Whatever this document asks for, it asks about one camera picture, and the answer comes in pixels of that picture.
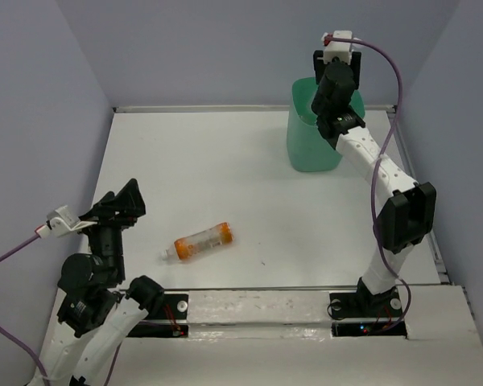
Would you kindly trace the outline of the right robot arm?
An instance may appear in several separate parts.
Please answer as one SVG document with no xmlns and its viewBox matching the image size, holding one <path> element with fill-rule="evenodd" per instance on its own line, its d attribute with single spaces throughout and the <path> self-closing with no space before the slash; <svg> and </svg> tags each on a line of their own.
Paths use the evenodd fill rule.
<svg viewBox="0 0 483 386">
<path fill-rule="evenodd" d="M 312 112 L 321 137 L 371 186 L 377 248 L 352 293 L 330 296 L 336 319 L 373 318 L 399 300 L 396 282 L 407 256 L 432 230 L 436 189 L 418 183 L 382 152 L 350 102 L 359 86 L 359 51 L 313 54 L 318 89 Z"/>
</svg>

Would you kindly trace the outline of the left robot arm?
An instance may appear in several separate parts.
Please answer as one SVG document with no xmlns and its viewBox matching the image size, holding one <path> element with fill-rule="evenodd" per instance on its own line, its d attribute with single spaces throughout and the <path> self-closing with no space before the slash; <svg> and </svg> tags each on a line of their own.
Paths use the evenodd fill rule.
<svg viewBox="0 0 483 386">
<path fill-rule="evenodd" d="M 89 251 L 73 253 L 62 265 L 57 287 L 64 298 L 32 385 L 92 384 L 134 327 L 161 311 L 164 289 L 147 276 L 136 277 L 124 293 L 116 290 L 126 279 L 122 233 L 145 214 L 138 182 L 130 179 L 81 216 L 66 206 L 48 215 L 41 236 L 84 234 Z"/>
</svg>

